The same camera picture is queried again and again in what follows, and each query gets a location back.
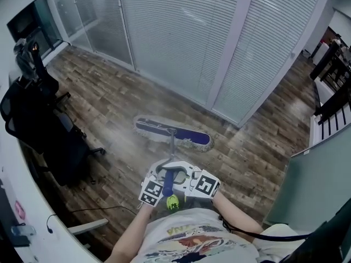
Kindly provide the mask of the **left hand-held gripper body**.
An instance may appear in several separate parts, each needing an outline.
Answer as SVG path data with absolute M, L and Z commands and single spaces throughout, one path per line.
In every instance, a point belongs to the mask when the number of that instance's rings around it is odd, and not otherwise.
M 141 192 L 138 200 L 152 207 L 156 207 L 163 197 L 162 190 L 163 184 L 160 183 L 157 175 L 154 172 L 148 173 L 141 182 Z

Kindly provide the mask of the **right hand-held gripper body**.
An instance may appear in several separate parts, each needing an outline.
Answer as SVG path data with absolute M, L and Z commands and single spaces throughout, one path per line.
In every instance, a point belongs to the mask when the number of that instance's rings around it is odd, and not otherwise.
M 220 187 L 220 180 L 206 170 L 193 167 L 185 196 L 213 199 Z

